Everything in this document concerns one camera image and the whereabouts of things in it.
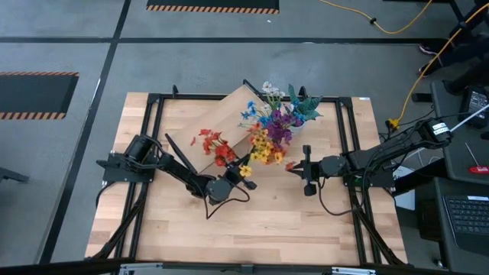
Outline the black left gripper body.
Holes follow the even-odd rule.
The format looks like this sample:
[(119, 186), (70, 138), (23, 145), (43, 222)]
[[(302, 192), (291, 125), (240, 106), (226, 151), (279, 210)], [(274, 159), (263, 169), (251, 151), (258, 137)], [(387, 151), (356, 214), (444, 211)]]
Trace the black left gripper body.
[(209, 203), (217, 205), (224, 202), (239, 183), (246, 183), (246, 179), (240, 174), (239, 168), (227, 169), (223, 175), (219, 175), (207, 183)]

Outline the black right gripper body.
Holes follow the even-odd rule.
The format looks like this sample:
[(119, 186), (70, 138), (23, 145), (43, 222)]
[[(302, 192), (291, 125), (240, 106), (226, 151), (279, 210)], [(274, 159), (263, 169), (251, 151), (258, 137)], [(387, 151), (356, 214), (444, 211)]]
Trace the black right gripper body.
[(323, 157), (320, 161), (301, 160), (293, 167), (293, 173), (302, 180), (319, 180), (321, 177), (328, 179), (337, 176), (344, 170), (346, 159), (339, 156)]

